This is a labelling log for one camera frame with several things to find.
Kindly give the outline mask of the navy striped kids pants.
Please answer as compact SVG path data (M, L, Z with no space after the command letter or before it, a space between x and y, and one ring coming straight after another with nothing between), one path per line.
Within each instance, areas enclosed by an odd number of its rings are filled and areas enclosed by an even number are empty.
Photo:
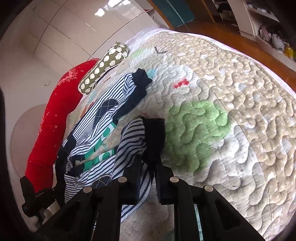
M126 219L149 195L154 178L151 158L159 158L165 140L162 118L133 118L123 129L120 142L97 157L93 154L117 127L119 119L130 113L146 96L152 80L143 69L117 80L74 126L59 149L55 162L57 202L66 204L82 188L99 188L123 176L133 164L136 172L138 204L123 205Z

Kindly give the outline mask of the red long pillow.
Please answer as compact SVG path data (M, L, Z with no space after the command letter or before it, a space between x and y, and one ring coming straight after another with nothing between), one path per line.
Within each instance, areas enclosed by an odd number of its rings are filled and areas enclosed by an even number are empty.
M49 98L25 171L34 193L52 188L53 164L64 137L67 116L82 98L78 84L97 61L88 60L66 72Z

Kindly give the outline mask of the round beige headboard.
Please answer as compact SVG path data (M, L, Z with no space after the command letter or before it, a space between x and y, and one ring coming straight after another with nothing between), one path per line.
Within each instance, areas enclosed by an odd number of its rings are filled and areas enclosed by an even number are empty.
M10 154L18 177L25 175L27 160L39 134L39 128L46 104L34 106L17 120L10 142Z

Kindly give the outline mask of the heart patterned quilt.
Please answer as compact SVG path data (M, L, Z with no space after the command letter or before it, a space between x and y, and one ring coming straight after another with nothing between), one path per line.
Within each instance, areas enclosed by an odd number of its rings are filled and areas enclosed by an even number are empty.
M189 184L213 186L263 236L295 214L295 93L271 70L211 38L154 29L67 117L69 134L123 75L143 69L146 96L93 154L119 144L135 117L163 118L164 165Z

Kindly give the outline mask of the olive white dotted pillow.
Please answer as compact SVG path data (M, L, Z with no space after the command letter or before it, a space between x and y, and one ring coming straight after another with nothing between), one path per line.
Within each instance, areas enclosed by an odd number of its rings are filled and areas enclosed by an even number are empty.
M88 95L97 85L99 80L110 69L118 66L127 58L130 49L128 45L116 42L104 56L86 73L78 84L78 90L82 95Z

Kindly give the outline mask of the cluttered white shelf unit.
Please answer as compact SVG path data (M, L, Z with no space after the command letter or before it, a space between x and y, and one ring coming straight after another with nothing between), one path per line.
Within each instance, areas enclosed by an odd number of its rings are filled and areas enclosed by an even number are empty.
M213 1L222 20L232 20L239 32L295 71L295 43L284 24L264 1Z

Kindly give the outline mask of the wooden framed teal door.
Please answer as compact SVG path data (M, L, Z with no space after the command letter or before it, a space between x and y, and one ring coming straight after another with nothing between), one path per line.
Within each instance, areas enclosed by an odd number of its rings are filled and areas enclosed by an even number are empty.
M182 26L193 20L211 20L204 1L200 0L155 0L148 1L157 7L173 28Z

